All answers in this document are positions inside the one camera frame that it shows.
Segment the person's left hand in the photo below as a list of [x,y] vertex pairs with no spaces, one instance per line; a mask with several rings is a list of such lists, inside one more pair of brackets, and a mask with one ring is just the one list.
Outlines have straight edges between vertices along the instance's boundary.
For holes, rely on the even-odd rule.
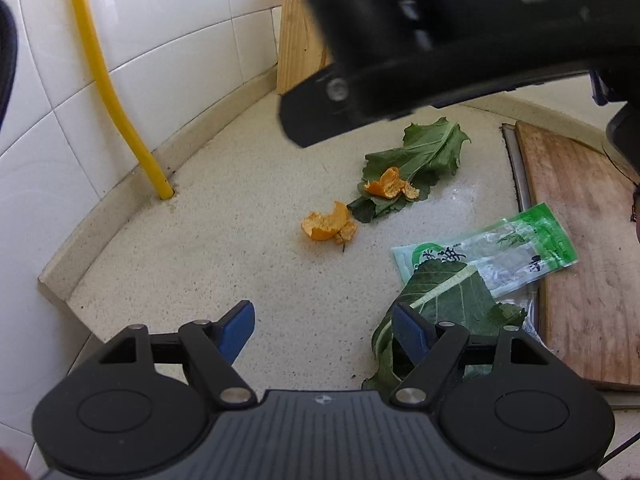
[[0,450],[0,480],[30,480],[30,475],[5,450]]

